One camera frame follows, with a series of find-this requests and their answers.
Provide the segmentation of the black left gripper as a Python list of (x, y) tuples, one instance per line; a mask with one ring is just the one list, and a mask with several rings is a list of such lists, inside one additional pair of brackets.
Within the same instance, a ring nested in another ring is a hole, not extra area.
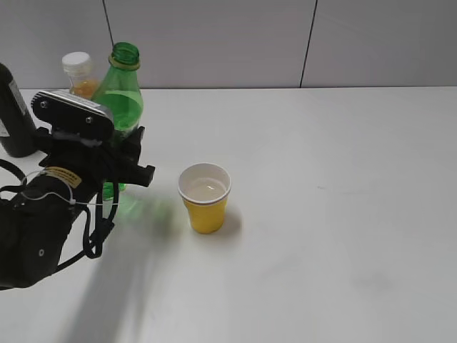
[[(137, 164), (144, 131), (144, 126), (130, 132), (115, 131), (112, 145), (99, 141), (90, 145), (78, 136), (37, 129), (34, 143), (46, 156), (40, 162), (42, 170), (34, 177), (34, 201), (101, 204), (104, 184), (116, 176), (122, 184), (148, 187), (156, 167)], [(128, 161), (117, 163), (118, 156)]]

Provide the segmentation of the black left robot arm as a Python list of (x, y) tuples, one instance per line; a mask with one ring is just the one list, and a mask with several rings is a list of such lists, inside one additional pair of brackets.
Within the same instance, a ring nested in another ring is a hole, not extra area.
[(139, 166), (144, 131), (138, 127), (117, 147), (88, 147), (39, 128), (34, 141), (46, 157), (33, 179), (1, 160), (20, 181), (1, 188), (14, 194), (1, 200), (1, 289), (27, 288), (83, 257), (101, 256), (120, 184), (148, 187), (153, 179), (154, 166)]

